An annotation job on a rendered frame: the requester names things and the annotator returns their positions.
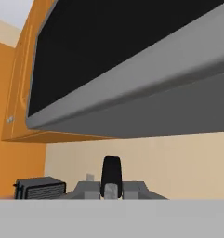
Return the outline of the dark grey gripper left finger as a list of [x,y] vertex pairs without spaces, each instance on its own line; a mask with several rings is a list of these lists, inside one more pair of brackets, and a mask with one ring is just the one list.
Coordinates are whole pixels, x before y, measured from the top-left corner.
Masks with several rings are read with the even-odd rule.
[[67,193],[69,199],[99,199],[100,183],[97,181],[79,181],[75,189]]

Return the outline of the orange wall cupboard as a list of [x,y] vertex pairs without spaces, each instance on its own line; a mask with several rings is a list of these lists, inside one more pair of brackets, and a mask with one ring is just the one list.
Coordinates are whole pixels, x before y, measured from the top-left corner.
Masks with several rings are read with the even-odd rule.
[[[111,137],[104,136],[30,130],[26,127],[26,107],[29,97],[30,76],[32,75],[35,38],[54,1],[33,0],[28,18],[20,34],[12,66],[2,141],[57,143],[111,139]],[[11,123],[7,123],[9,116],[14,116],[14,121]]]

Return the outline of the black toaster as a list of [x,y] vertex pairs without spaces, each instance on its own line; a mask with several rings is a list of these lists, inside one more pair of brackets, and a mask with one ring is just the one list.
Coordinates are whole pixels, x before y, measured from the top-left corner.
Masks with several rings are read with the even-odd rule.
[[56,199],[66,193],[66,183],[52,177],[20,178],[13,186],[15,199]]

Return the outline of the black and grey microwave oven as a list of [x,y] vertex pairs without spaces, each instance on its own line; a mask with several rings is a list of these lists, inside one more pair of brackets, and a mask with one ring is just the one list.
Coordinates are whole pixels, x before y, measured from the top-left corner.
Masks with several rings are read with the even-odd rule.
[[35,42],[30,129],[224,132],[224,0],[55,0]]

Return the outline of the tall orange cupboard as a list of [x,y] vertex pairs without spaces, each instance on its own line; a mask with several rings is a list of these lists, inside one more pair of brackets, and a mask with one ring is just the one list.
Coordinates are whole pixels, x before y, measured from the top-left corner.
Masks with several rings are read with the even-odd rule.
[[0,43],[0,199],[12,199],[16,179],[44,174],[46,145],[1,140],[14,48]]

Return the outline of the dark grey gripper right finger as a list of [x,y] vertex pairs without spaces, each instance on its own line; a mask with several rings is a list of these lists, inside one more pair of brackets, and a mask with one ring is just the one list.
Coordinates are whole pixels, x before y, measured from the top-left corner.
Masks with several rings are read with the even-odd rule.
[[122,197],[124,200],[165,199],[162,195],[149,191],[144,181],[125,181]]

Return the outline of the black rounded object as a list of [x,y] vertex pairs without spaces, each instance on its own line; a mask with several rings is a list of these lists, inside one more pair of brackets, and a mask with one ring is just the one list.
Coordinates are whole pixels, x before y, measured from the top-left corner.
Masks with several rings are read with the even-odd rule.
[[122,167],[121,167],[121,159],[119,156],[104,157],[100,182],[101,196],[104,196],[106,184],[116,184],[118,197],[122,196],[123,192]]

